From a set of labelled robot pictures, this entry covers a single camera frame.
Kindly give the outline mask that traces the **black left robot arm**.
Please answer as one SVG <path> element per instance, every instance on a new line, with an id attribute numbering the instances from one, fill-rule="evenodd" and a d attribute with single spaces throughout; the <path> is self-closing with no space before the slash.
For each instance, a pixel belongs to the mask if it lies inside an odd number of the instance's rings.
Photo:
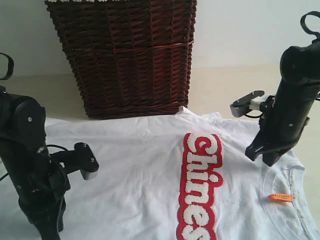
<path id="1" fill-rule="evenodd" d="M 50 157 L 46 111 L 34 98 L 0 88 L 0 158 L 18 194 L 18 205 L 43 240 L 64 229 L 67 175 Z"/>

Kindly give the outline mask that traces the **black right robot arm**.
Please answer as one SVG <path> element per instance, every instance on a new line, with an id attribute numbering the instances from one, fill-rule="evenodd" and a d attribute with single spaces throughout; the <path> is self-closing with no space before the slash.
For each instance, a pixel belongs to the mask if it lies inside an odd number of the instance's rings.
<path id="1" fill-rule="evenodd" d="M 291 46 L 280 59 L 281 81 L 270 106 L 259 120 L 259 132 L 245 155 L 269 167 L 300 140 L 308 114 L 320 92 L 320 44 Z"/>

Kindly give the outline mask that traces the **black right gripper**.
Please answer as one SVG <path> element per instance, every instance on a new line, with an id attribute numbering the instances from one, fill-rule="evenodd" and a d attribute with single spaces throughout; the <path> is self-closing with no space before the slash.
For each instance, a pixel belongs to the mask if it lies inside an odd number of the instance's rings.
<path id="1" fill-rule="evenodd" d="M 274 104 L 260 131 L 246 148 L 245 155 L 272 167 L 279 158 L 300 140 L 310 111 L 310 94 L 305 92 L 277 92 Z"/>

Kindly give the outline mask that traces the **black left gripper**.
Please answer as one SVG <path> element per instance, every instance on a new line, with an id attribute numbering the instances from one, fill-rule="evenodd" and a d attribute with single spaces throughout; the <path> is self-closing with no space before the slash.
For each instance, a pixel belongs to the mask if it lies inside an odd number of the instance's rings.
<path id="1" fill-rule="evenodd" d="M 70 189 L 60 162 L 46 149 L 14 152 L 7 172 L 18 194 L 18 205 L 42 240 L 59 240 L 64 229 L 65 193 Z"/>

